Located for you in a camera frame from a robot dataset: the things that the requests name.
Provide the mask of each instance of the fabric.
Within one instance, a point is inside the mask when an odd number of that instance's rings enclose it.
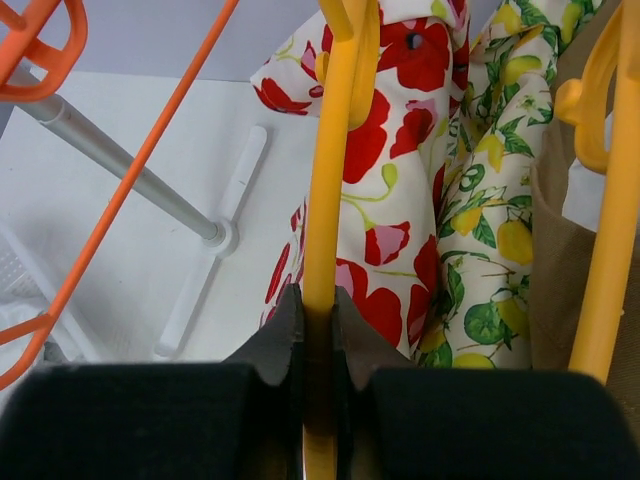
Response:
[[[467,86],[464,0],[379,2],[380,57],[368,119],[348,135],[336,284],[363,317],[409,357],[437,286],[436,211],[449,119]],[[289,114],[318,115],[315,59],[330,52],[321,13],[308,20],[251,79],[260,100]],[[283,288],[303,279],[306,200],[291,218],[265,298],[267,321]]]
[[[471,52],[438,217],[442,295],[420,365],[531,367],[530,168],[553,116],[558,56],[600,4],[503,0]]]
[[[620,0],[608,0],[594,21],[560,59],[559,86],[580,77],[595,41]],[[612,109],[610,89],[608,111]],[[554,120],[545,138],[545,153],[532,170],[536,262],[531,276],[531,340],[534,368],[565,370],[575,339],[595,233],[562,217],[568,171],[575,158],[574,129]],[[618,401],[640,444],[640,250],[633,253],[616,341],[609,391]]]

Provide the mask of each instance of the lemon print fabric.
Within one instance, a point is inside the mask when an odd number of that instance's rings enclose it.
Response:
[[[553,117],[557,59],[601,0],[503,0],[471,52],[449,123],[440,294],[414,360],[425,367],[530,368],[529,169]]]

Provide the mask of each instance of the lemon print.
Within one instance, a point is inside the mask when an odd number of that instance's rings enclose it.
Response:
[[[463,237],[469,235],[469,232],[478,226],[480,217],[482,216],[482,208],[476,207],[466,212],[457,214],[451,219],[451,226]]]
[[[564,43],[569,43],[573,38],[573,31],[576,28],[576,23],[582,16],[582,6],[577,3],[570,3],[564,9],[562,14],[562,30],[560,38]]]
[[[513,85],[523,74],[540,68],[542,68],[542,62],[535,55],[513,58],[504,67],[504,83],[505,85]]]
[[[531,232],[520,220],[509,220],[498,228],[498,252],[505,259],[520,265],[533,261]]]
[[[495,134],[487,135],[476,147],[476,152],[487,152],[489,154],[489,165],[500,173],[502,169],[502,157],[504,155],[504,145]]]
[[[453,360],[455,368],[496,368],[493,362],[479,353],[465,353]]]
[[[529,339],[529,318],[527,313],[520,308],[516,299],[511,297],[501,302],[495,302],[502,321],[507,324],[513,333]]]
[[[524,35],[524,37],[522,37],[520,40],[518,40],[518,43],[516,43],[516,46],[515,46],[514,50],[522,47],[523,45],[526,45],[527,43],[529,43],[531,40],[533,40],[538,35],[540,35],[542,33],[542,30],[544,30],[544,25],[538,25],[537,27],[534,27],[531,30],[529,30]]]
[[[421,352],[429,353],[440,348],[447,341],[444,336],[444,330],[432,330],[422,337],[418,348]]]
[[[519,32],[522,28],[522,20],[520,20],[520,16],[508,3],[500,7],[500,10],[495,14],[491,23],[494,25],[497,23],[504,24],[504,29],[509,35]]]

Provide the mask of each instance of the floral fabric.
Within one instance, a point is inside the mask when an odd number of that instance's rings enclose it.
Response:
[[[381,0],[380,57],[366,122],[348,135],[336,284],[363,317],[411,356],[438,280],[440,204],[449,120],[467,87],[465,0]],[[315,59],[332,35],[319,12],[251,79],[269,108],[318,115]],[[261,323],[284,286],[303,279],[306,200],[291,218]]]
[[[442,291],[420,365],[531,366],[529,169],[553,117],[558,56],[601,3],[504,0],[471,52],[438,217]]]

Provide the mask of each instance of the red flower print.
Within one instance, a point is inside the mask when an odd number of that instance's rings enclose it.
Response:
[[[284,279],[282,285],[280,285],[280,291],[278,292],[278,296],[276,297],[276,306],[280,303],[280,299],[282,298],[282,294],[284,293],[284,289],[287,285],[291,283],[291,274],[287,275],[287,278]]]
[[[255,86],[253,88],[255,88],[262,103],[277,112],[306,115],[307,112],[304,109],[311,105],[311,102],[294,102],[291,100],[272,78],[263,78],[260,88],[258,89]]]
[[[309,96],[311,98],[320,98],[322,95],[324,95],[324,87],[322,85],[317,85],[309,89]]]
[[[442,207],[442,190],[444,188],[444,165],[440,167],[436,177],[433,180],[433,211],[436,218],[440,214],[440,208]]]
[[[273,298],[273,296],[278,291],[278,284],[280,283],[280,279],[282,278],[284,267],[287,265],[287,260],[289,259],[290,251],[291,251],[291,244],[287,243],[282,249],[282,253],[280,253],[280,258],[278,259],[276,268],[274,269],[273,275],[271,276],[271,283],[269,283],[269,289],[267,290],[267,295],[264,299],[264,303],[269,303]]]
[[[462,90],[467,89],[469,82],[469,37],[459,49],[453,52],[453,71],[451,72],[453,83]]]
[[[453,13],[456,18],[456,28],[462,28],[462,24],[467,15],[467,0],[449,0],[449,5],[453,7]]]
[[[396,133],[396,143],[391,147],[390,156],[396,158],[418,149],[438,120],[435,99],[407,103],[409,113],[404,116],[402,127]]]
[[[378,90],[374,90],[367,120],[347,135],[342,177],[346,183],[353,184],[362,180],[380,157],[387,141],[387,132],[382,128],[382,124],[389,118],[390,108],[385,96]]]
[[[300,254],[304,252],[305,232],[307,230],[307,201],[302,203],[302,230],[300,231]]]
[[[275,314],[276,314],[276,307],[273,307],[271,308],[271,310],[269,310],[269,313],[267,314],[267,317],[264,319],[264,322],[262,320],[260,321],[261,323],[260,326],[264,327],[267,324],[267,322],[273,318]]]
[[[413,261],[413,268],[418,275],[418,280],[429,292],[434,292],[438,286],[438,270],[440,269],[438,250],[436,249],[436,237],[429,236],[418,256]]]
[[[298,274],[296,275],[295,283],[300,283],[302,275],[304,275],[304,262],[300,262],[300,270],[298,270]]]
[[[331,45],[333,45],[333,32],[329,28],[329,25],[325,25],[322,34],[322,51],[330,53]]]
[[[441,23],[427,25],[427,18],[384,25],[380,46],[387,47],[378,71],[398,71],[398,82],[406,88],[430,92],[444,86],[449,68],[449,33]]]
[[[412,285],[411,303],[409,304],[409,315],[407,317],[409,345],[413,345],[422,337],[424,322],[426,320],[430,304],[431,292],[428,292],[420,285]]]
[[[333,43],[333,33],[331,33],[331,29],[328,25],[324,26],[324,33],[322,35],[322,51],[330,52],[331,45]],[[311,42],[307,40],[307,47],[304,49],[304,53],[300,58],[300,66],[302,69],[314,80],[317,80],[316,77],[316,50],[311,45]],[[322,85],[318,85],[317,87],[313,87],[309,90],[309,95],[313,98],[318,98],[322,96],[324,92],[324,88]]]
[[[307,75],[316,80],[316,51],[309,41],[307,41],[307,48],[300,58],[300,66],[307,72]]]
[[[396,347],[402,335],[398,296],[386,288],[378,288],[371,295],[367,295],[366,270],[341,258],[336,260],[336,285],[344,287],[349,292],[367,323]]]
[[[369,265],[385,265],[400,255],[409,243],[409,222],[399,225],[376,225],[366,232],[364,261]]]

